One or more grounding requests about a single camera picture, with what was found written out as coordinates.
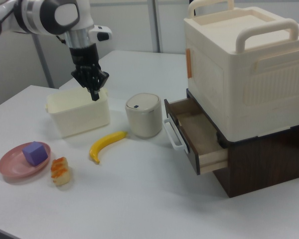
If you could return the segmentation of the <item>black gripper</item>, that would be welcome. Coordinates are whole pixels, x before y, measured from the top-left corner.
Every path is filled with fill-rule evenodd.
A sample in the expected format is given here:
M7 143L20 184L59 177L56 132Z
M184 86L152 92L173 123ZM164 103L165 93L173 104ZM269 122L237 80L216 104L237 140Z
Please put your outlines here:
M84 48L70 48L70 54L75 65L75 70L71 72L72 77L88 90L93 101L97 101L99 91L104 87L109 74L100 70L96 44ZM92 75L98 75L96 81Z

